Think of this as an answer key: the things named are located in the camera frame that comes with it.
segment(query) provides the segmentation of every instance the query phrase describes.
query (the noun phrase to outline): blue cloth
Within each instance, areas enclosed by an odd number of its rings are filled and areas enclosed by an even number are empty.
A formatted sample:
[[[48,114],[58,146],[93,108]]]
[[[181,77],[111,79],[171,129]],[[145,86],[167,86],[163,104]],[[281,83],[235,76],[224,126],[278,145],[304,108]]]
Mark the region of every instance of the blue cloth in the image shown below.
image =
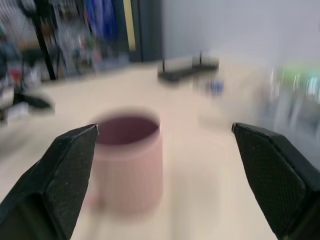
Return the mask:
[[[87,0],[86,11],[92,33],[107,41],[118,37],[112,0]]]

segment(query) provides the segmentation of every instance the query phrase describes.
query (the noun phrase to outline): pink cup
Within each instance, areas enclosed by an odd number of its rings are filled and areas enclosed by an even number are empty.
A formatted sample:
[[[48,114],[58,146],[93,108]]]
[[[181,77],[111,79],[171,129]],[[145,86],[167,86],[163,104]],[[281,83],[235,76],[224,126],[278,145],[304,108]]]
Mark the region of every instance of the pink cup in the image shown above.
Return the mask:
[[[159,123],[122,113],[100,121],[92,169],[107,208],[119,214],[152,211],[163,192]]]

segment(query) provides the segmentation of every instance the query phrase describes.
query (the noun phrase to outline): white wall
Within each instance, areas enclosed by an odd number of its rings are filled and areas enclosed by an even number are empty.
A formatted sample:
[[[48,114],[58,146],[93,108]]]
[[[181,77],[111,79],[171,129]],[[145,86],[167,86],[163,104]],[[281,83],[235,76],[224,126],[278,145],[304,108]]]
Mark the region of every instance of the white wall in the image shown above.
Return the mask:
[[[163,0],[166,58],[320,62],[319,0]]]

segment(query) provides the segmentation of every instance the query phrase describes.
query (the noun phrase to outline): gray wall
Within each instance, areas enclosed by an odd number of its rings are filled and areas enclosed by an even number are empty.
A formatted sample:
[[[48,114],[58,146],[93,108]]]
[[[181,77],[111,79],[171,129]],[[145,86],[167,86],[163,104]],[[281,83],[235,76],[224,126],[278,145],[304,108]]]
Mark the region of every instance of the gray wall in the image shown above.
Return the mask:
[[[163,0],[162,20],[166,58],[320,61],[318,0]]]

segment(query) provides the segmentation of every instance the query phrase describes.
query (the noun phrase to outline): table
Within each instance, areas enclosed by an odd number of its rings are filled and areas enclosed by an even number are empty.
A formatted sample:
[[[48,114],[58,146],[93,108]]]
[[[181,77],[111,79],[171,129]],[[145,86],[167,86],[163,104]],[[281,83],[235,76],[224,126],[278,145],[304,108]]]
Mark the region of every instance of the table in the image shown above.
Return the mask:
[[[251,65],[220,59],[225,78],[240,81]],[[157,81],[154,65],[132,65],[79,81],[43,86],[55,102],[55,115],[32,116],[1,129],[0,200],[34,164],[53,139],[122,107],[143,107],[161,119],[164,192],[156,212],[143,219],[93,214],[83,204],[72,240],[275,240],[248,185],[229,128],[209,129],[201,115],[224,119],[214,100],[191,84],[168,88]],[[88,196],[94,193],[90,179]]]

